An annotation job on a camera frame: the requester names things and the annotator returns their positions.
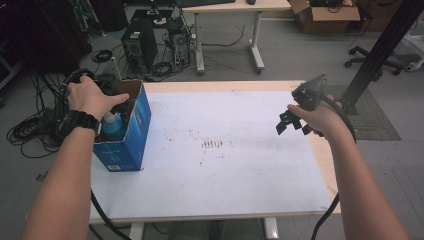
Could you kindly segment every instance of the open box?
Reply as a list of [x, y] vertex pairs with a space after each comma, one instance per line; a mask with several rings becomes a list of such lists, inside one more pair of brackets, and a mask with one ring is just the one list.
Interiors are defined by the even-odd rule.
[[151, 111], [143, 83], [139, 80], [117, 82], [122, 93], [130, 95], [133, 105], [122, 141], [110, 142], [102, 134], [94, 143], [94, 154], [110, 172], [139, 171], [150, 125]]
[[311, 7], [306, 0], [289, 1], [295, 22], [303, 33], [345, 33], [351, 21], [359, 21], [358, 8], [351, 4], [343, 7]]

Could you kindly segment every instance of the white table leg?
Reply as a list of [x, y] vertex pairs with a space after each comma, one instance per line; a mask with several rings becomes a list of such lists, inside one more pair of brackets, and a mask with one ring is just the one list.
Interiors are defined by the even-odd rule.
[[137, 222], [131, 224], [130, 238], [132, 240], [142, 240], [144, 232], [144, 223]]
[[264, 62], [262, 61], [261, 54], [258, 50], [258, 37], [259, 37], [259, 28], [261, 26], [261, 16], [262, 12], [256, 12], [255, 17], [255, 28], [253, 29], [253, 39], [249, 40], [250, 49], [252, 50], [253, 58], [255, 59], [256, 67], [258, 68], [258, 73], [261, 73], [265, 69]]
[[199, 31], [199, 20], [198, 20], [199, 14], [194, 14], [194, 31], [196, 33], [196, 66], [197, 66], [197, 72], [199, 74], [205, 73], [205, 64], [203, 62], [203, 52], [202, 52], [202, 42], [200, 40], [200, 31]]
[[279, 239], [276, 218], [264, 218], [265, 238]]

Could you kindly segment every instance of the watch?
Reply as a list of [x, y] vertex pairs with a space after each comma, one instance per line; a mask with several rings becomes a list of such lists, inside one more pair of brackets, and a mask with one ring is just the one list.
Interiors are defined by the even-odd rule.
[[70, 110], [59, 124], [59, 135], [65, 138], [76, 127], [93, 129], [96, 136], [98, 136], [100, 134], [102, 124], [91, 114], [77, 110]]

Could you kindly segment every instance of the cardboard box flap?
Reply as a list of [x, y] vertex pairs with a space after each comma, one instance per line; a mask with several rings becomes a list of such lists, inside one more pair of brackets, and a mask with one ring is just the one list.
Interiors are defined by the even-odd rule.
[[306, 0], [291, 0], [289, 1], [294, 13], [300, 13], [301, 11], [309, 8], [309, 3]]
[[314, 21], [359, 21], [359, 11], [357, 7], [313, 7], [312, 19]]

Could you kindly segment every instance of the desk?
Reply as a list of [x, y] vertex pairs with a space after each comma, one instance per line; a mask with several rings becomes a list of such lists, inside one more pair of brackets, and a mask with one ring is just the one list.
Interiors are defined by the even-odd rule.
[[[152, 121], [155, 120], [155, 114], [158, 116], [157, 111], [155, 109], [158, 109], [158, 106], [160, 106], [161, 101], [161, 95], [163, 97], [166, 93], [181, 93], [179, 95], [180, 97], [183, 96], [186, 93], [197, 93], [198, 95], [202, 96], [211, 96], [213, 93], [231, 93], [233, 95], [242, 95], [244, 92], [258, 92], [263, 94], [269, 93], [281, 93], [282, 91], [285, 91], [289, 98], [287, 98], [285, 101], [292, 102], [290, 100], [290, 94], [288, 94], [288, 91], [291, 91], [295, 89], [300, 84], [300, 81], [261, 81], [261, 82], [191, 82], [191, 83], [184, 83], [184, 82], [177, 82], [177, 83], [146, 83], [145, 88], [147, 92], [147, 97], [151, 101], [151, 107], [152, 107]], [[275, 145], [279, 144], [277, 142], [284, 143], [284, 148], [286, 149], [286, 154], [290, 151], [295, 151], [292, 149], [296, 148], [296, 145], [303, 144], [305, 141], [305, 137], [301, 135], [301, 131], [296, 131], [299, 135], [295, 137], [296, 140], [295, 143], [288, 140], [284, 140], [286, 136], [288, 136], [288, 132], [291, 130], [288, 129], [287, 132], [284, 132], [282, 136], [278, 136], [275, 130], [275, 125], [278, 123], [278, 114], [285, 111], [287, 103], [280, 103], [275, 102], [275, 105], [278, 106], [277, 110], [278, 113], [271, 113], [272, 115], [272, 123], [270, 125], [267, 125], [267, 128], [269, 126], [269, 134], [268, 136], [272, 137], [272, 141], [267, 141], [266, 144]], [[240, 106], [241, 108], [249, 108], [252, 107], [250, 105], [246, 106], [246, 104], [242, 104]], [[205, 113], [199, 112], [198, 115], [206, 115]], [[180, 126], [183, 123], [179, 122], [178, 115], [174, 115], [173, 118], [170, 118], [169, 120], [172, 121], [176, 126]], [[223, 171], [208, 171], [208, 169], [216, 170], [213, 166], [219, 166], [222, 162], [226, 161], [225, 159], [230, 156], [222, 155], [222, 153], [227, 153], [227, 151], [233, 151], [231, 150], [231, 147], [233, 143], [230, 143], [230, 141], [227, 141], [225, 139], [225, 136], [222, 137], [222, 142], [224, 146], [227, 146], [228, 148], [225, 149], [225, 151], [221, 149], [214, 149], [209, 148], [204, 145], [205, 141], [204, 139], [200, 139], [201, 141], [198, 142], [198, 146], [192, 148], [186, 147], [184, 149], [181, 149], [178, 147], [176, 143], [176, 139], [187, 139], [192, 137], [192, 135], [196, 135], [198, 133], [192, 132], [190, 129], [186, 128], [184, 133], [181, 136], [178, 136], [177, 134], [172, 134], [171, 132], [163, 132], [164, 134], [167, 134], [166, 142], [162, 142], [161, 144], [155, 144], [158, 141], [154, 139], [154, 136], [158, 136], [158, 126], [157, 122], [155, 123], [156, 126], [151, 125], [151, 130], [149, 130], [149, 136], [148, 136], [148, 142], [146, 145], [146, 151], [143, 159], [142, 164], [142, 171], [140, 172], [129, 172], [129, 173], [109, 173], [107, 172], [106, 168], [97, 160], [93, 159], [92, 163], [92, 187], [93, 191], [96, 194], [100, 205], [104, 208], [106, 214], [115, 222], [154, 222], [154, 221], [177, 221], [177, 220], [196, 220], [196, 219], [231, 219], [231, 218], [274, 218], [279, 216], [290, 216], [290, 215], [298, 215], [298, 214], [322, 214], [323, 211], [326, 210], [326, 208], [329, 206], [329, 199], [327, 196], [330, 195], [332, 198], [334, 196], [334, 193], [337, 192], [337, 188], [335, 186], [335, 180], [334, 180], [334, 170], [332, 170], [332, 161], [331, 161], [331, 154], [329, 153], [329, 148], [326, 144], [326, 141], [322, 138], [317, 137], [310, 137], [309, 140], [311, 141], [312, 149], [315, 153], [315, 156], [317, 158], [317, 162], [320, 165], [320, 171], [318, 168], [316, 168], [316, 172], [314, 170], [313, 166], [310, 166], [311, 170], [308, 172], [310, 174], [311, 179], [315, 179], [312, 176], [315, 174], [323, 175], [325, 185], [326, 187], [319, 188], [321, 190], [317, 190], [315, 186], [311, 187], [308, 186], [310, 183], [306, 183], [303, 185], [300, 185], [299, 187], [295, 187], [296, 189], [292, 189], [291, 186], [298, 186], [298, 185], [291, 185], [291, 186], [284, 186], [286, 190], [284, 190], [282, 193], [282, 198], [289, 200], [290, 202], [287, 205], [294, 205], [290, 208], [286, 208], [286, 206], [282, 206], [280, 199], [271, 199], [267, 197], [262, 197], [263, 195], [267, 195], [270, 192], [277, 192], [279, 189], [283, 188], [283, 183], [290, 181], [290, 180], [282, 180], [280, 181], [279, 178], [275, 178], [273, 173], [283, 176], [276, 176], [276, 177], [287, 177], [290, 171], [297, 171], [296, 169], [300, 169], [302, 167], [299, 167], [301, 165], [301, 162], [307, 163], [308, 161], [313, 161], [313, 159], [296, 159], [293, 157], [288, 157], [287, 159], [283, 160], [281, 159], [281, 162], [286, 161], [289, 162], [289, 165], [285, 165], [286, 168], [281, 168], [280, 165], [280, 159], [278, 161], [274, 162], [268, 162], [265, 160], [268, 160], [269, 157], [275, 156], [274, 153], [270, 154], [268, 153], [267, 149], [263, 148], [255, 148], [255, 152], [260, 153], [257, 154], [259, 156], [259, 164], [258, 159], [254, 160], [256, 162], [251, 162], [249, 159], [246, 158], [246, 161], [244, 161], [244, 158], [242, 159], [243, 162], [241, 164], [235, 164], [232, 165], [225, 165], [225, 166], [232, 166], [231, 168], [223, 169]], [[207, 134], [213, 133], [215, 129], [212, 129], [212, 131], [207, 132]], [[216, 145], [218, 147], [221, 146], [220, 143], [217, 143], [219, 141], [214, 141], [216, 138], [214, 136], [207, 135], [208, 139], [212, 141], [211, 145]], [[254, 148], [255, 146], [264, 146], [264, 142], [258, 142], [259, 145], [256, 145], [255, 141], [243, 141], [243, 143], [248, 144], [248, 146], [252, 146]], [[194, 165], [196, 166], [196, 169], [191, 171], [192, 169], [184, 169], [181, 168], [181, 164], [179, 162], [172, 162], [173, 159], [176, 159], [177, 155], [183, 155], [185, 158], [189, 159], [190, 161], [185, 162], [184, 164], [193, 165], [193, 152], [196, 151], [196, 149], [200, 148], [200, 146], [205, 146], [206, 151], [209, 151], [207, 154], [205, 154], [203, 157], [207, 158], [204, 160], [201, 160], [199, 162], [194, 162]], [[172, 158], [169, 158], [169, 154], [166, 151], [169, 151], [169, 149], [174, 148], [175, 156], [172, 156]], [[167, 158], [168, 162], [164, 163], [163, 158]], [[228, 170], [234, 170], [237, 167], [244, 167], [242, 171], [236, 171], [236, 172], [230, 172], [231, 174], [237, 174], [237, 178], [243, 178], [245, 177], [243, 173], [253, 173], [257, 174], [260, 173], [260, 176], [263, 176], [263, 179], [259, 178], [247, 178], [246, 181], [251, 181], [248, 184], [243, 184], [243, 187], [250, 190], [249, 186], [260, 186], [258, 188], [255, 188], [256, 190], [260, 190], [261, 193], [253, 193], [245, 191], [243, 194], [244, 196], [240, 196], [240, 192], [237, 193], [234, 189], [228, 189], [226, 186], [222, 186], [224, 183], [232, 183], [231, 176], [228, 175], [225, 177], [225, 174], [221, 173], [228, 173]], [[261, 167], [265, 168], [265, 172], [260, 172]], [[218, 188], [213, 188], [212, 186], [206, 186], [205, 187], [198, 187], [196, 185], [197, 182], [204, 181], [210, 181], [211, 184], [221, 184], [218, 186]], [[299, 179], [293, 180], [292, 182], [298, 182], [301, 181]], [[296, 197], [298, 193], [302, 194], [303, 188], [307, 189], [306, 192], [308, 197], [300, 197], [300, 199], [297, 199]], [[322, 196], [324, 196], [325, 201], [319, 200]], [[229, 200], [232, 199], [238, 199], [237, 201], [240, 201], [240, 199], [251, 201], [252, 204], [249, 205], [249, 203], [240, 203], [240, 202], [231, 202]], [[124, 209], [128, 207], [129, 205], [135, 204], [138, 207], [137, 209], [130, 208], [130, 209]], [[101, 222], [101, 219], [98, 217], [98, 214], [95, 212], [95, 209], [92, 208], [91, 212], [91, 222], [92, 223], [98, 223]]]
[[259, 28], [263, 11], [288, 10], [291, 6], [287, 0], [257, 0], [255, 5], [249, 5], [246, 0], [236, 0], [235, 3], [226, 3], [202, 7], [184, 8], [184, 12], [194, 13], [194, 24], [196, 33], [196, 66], [197, 72], [205, 73], [203, 62], [202, 42], [200, 39], [200, 27], [254, 25], [253, 38], [249, 40], [250, 49], [255, 59], [258, 73], [265, 69], [262, 57], [258, 50]]

